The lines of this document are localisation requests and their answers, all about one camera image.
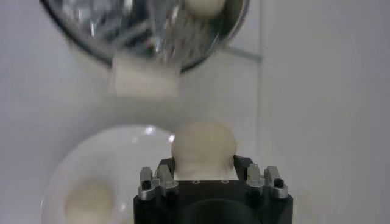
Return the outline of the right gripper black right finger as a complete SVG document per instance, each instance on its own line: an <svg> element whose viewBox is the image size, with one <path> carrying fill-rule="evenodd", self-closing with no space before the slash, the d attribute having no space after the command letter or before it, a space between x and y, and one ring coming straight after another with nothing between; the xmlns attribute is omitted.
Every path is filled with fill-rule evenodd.
<svg viewBox="0 0 390 224"><path fill-rule="evenodd" d="M288 186L281 178L276 166L267 166L261 173L257 163L250 158L235 155L233 157L236 175L250 189L258 191L260 195L268 195L275 200L288 198Z"/></svg>

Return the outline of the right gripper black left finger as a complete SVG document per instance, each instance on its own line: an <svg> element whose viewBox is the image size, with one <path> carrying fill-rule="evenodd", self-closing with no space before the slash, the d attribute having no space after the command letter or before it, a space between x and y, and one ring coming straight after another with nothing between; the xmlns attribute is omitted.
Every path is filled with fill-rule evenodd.
<svg viewBox="0 0 390 224"><path fill-rule="evenodd" d="M175 160L173 157L160 161L155 172L150 167L143 167L140 172L140 186L138 198L149 201L156 198L157 194L163 197L177 195L179 182L174 179Z"/></svg>

